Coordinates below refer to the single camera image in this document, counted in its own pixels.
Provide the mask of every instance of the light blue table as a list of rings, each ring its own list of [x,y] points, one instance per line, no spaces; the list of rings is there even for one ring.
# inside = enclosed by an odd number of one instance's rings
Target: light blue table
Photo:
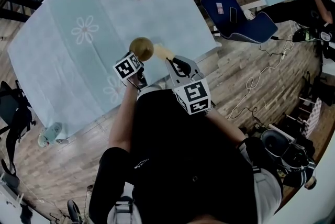
[[[8,53],[37,116],[67,138],[120,104],[112,67],[137,37],[190,59],[216,46],[193,0],[45,0]],[[156,57],[144,68],[149,84],[168,74]]]

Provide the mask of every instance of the blue chair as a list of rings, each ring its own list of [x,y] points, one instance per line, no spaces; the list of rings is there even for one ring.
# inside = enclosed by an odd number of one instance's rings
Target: blue chair
[[[222,3],[223,14],[218,13],[216,3]],[[260,12],[253,20],[247,20],[236,0],[201,0],[201,4],[225,39],[259,44],[268,41],[278,30],[264,12]],[[231,7],[236,9],[236,23],[230,21]]]

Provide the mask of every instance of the shoe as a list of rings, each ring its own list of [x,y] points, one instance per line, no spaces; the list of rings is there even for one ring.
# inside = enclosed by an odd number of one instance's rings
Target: shoe
[[[247,20],[253,20],[256,17],[255,13],[253,13],[249,9],[244,10],[243,13],[244,13],[245,17],[247,18]]]

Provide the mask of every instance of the phone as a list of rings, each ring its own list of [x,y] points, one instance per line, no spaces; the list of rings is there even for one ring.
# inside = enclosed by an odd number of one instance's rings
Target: phone
[[[237,11],[236,8],[230,8],[230,22],[237,23]]]

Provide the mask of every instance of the flower pattern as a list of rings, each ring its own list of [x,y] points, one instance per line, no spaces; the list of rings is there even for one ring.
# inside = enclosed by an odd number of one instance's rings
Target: flower pattern
[[[103,91],[110,96],[110,102],[114,104],[120,97],[123,97],[126,87],[121,80],[115,79],[113,76],[107,77],[109,86],[104,87]]]
[[[84,39],[87,42],[92,43],[93,41],[92,32],[96,32],[99,29],[99,26],[92,25],[92,22],[93,22],[93,16],[88,16],[85,22],[82,17],[77,18],[78,27],[73,28],[71,31],[72,35],[77,35],[76,39],[77,44],[82,44]]]

